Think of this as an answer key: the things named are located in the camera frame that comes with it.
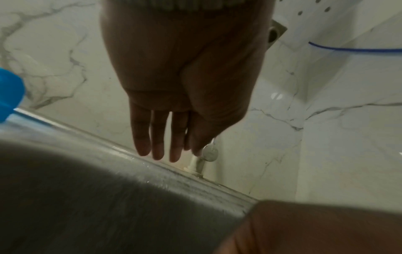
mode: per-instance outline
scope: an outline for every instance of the marble tile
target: marble tile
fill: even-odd
[[[398,15],[346,46],[401,45],[401,25]],[[402,211],[401,63],[333,52],[310,66],[298,201]]]
[[[104,49],[98,12],[97,0],[0,2],[0,66],[23,77],[24,107],[133,149],[127,96]],[[218,137],[220,156],[206,165],[205,178],[256,198],[294,199],[308,59],[308,48],[270,48],[250,110]],[[167,150],[169,130],[165,139]],[[174,166],[190,158],[187,152]]]

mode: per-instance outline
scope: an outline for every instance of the blue cable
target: blue cable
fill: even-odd
[[[314,42],[309,41],[309,44],[320,48],[320,49],[329,49],[335,51],[345,51],[345,52],[360,52],[360,53],[402,53],[402,49],[352,49],[352,48],[334,48],[327,47],[315,44]]]

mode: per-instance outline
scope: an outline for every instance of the skin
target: skin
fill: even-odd
[[[194,154],[247,112],[268,41],[274,1],[214,12],[163,12],[104,0],[100,23],[112,65],[130,102],[141,156],[170,161]]]
[[[214,254],[400,254],[402,217],[265,201]]]

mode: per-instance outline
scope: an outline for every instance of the blue object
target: blue object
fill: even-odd
[[[310,45],[320,48],[329,49],[335,51],[346,51],[346,52],[360,52],[360,53],[402,53],[402,49],[352,49],[352,48],[334,48],[315,44],[314,42],[309,42]]]
[[[0,123],[18,107],[25,94],[22,79],[8,70],[0,68]]]

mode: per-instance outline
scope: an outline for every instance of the sink basin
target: sink basin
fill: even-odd
[[[0,163],[0,253],[207,254],[255,202],[24,110]]]

